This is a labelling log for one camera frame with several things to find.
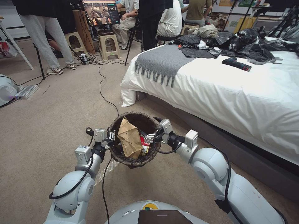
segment white bed sheet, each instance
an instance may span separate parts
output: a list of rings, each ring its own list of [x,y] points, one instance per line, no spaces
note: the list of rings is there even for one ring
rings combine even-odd
[[[146,92],[299,165],[299,59],[293,52],[272,54],[282,64],[238,58],[250,72],[221,64],[226,56],[197,58],[179,69],[173,88],[137,74],[137,55],[120,84],[122,106],[135,103],[135,91]]]

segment woven trash bin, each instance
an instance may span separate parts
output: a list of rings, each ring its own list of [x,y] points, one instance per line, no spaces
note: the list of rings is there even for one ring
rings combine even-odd
[[[117,137],[118,130],[121,125],[122,119],[126,119],[135,127],[138,128],[139,132],[142,131],[146,134],[154,133],[159,129],[156,121],[150,118],[148,115],[139,112],[129,112],[119,115],[109,127],[109,132],[115,130],[115,144],[110,147],[111,157],[120,163],[123,163],[131,169],[136,167],[144,166],[146,163],[151,161],[157,154],[157,151],[153,147],[153,143],[150,144],[150,149],[144,156],[140,155],[137,159],[125,157],[120,140]],[[161,143],[156,143],[156,148],[159,150]]]

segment gray blanket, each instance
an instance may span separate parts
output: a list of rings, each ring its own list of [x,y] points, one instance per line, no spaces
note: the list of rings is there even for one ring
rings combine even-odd
[[[164,45],[154,50],[146,51],[140,54],[135,61],[135,72],[145,75],[157,82],[161,77],[161,85],[164,78],[167,77],[167,84],[172,78],[171,87],[173,87],[174,78],[178,70],[185,64],[193,61],[195,58],[186,57],[177,45]]]

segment beige stool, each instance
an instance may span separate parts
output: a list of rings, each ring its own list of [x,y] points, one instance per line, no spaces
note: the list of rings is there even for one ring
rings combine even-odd
[[[71,43],[69,41],[70,38],[74,39],[74,43],[76,46],[74,46],[74,44],[73,44],[73,46],[71,45]],[[66,34],[65,39],[66,39],[66,42],[68,43],[68,45],[73,49],[74,52],[77,53],[77,52],[83,51],[85,54],[88,53],[78,32]]]
[[[98,32],[99,41],[100,41],[100,53],[104,61],[108,60],[108,56],[117,55],[118,58],[121,58],[121,53],[119,51],[118,42],[116,35],[112,30],[100,30]],[[107,51],[106,49],[106,40],[112,39],[112,51]]]
[[[187,35],[188,30],[196,28],[199,28],[199,25],[197,23],[185,23],[181,35]]]

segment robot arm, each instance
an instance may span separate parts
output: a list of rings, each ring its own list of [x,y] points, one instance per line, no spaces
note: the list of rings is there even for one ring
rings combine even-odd
[[[146,136],[147,142],[168,144],[184,161],[190,163],[200,179],[215,194],[215,202],[235,224],[284,224],[285,219],[244,177],[230,168],[224,153],[213,148],[199,149],[198,133],[190,130],[185,137],[173,133],[168,119],[160,121],[160,129]]]
[[[106,129],[86,131],[94,137],[94,146],[79,146],[75,150],[75,171],[65,175],[49,196],[53,199],[44,224],[85,224],[88,202],[95,185],[95,178],[104,160],[106,146],[113,144]]]
[[[159,152],[176,152],[185,162],[191,164],[199,178],[214,192],[217,205],[235,224],[287,224],[248,180],[230,168],[225,154],[213,148],[199,149],[199,136],[196,131],[190,130],[185,137],[178,136],[173,132],[168,119],[156,119],[160,122],[160,128],[156,133],[147,135],[145,141],[168,144],[172,151]],[[65,175],[54,187],[49,196],[53,201],[44,224],[86,223],[85,215],[93,192],[94,179],[104,159],[106,147],[114,144],[115,137],[115,133],[110,132],[108,136],[107,130],[100,128],[86,133],[94,137],[95,144],[92,149],[79,146],[75,150],[75,171]]]

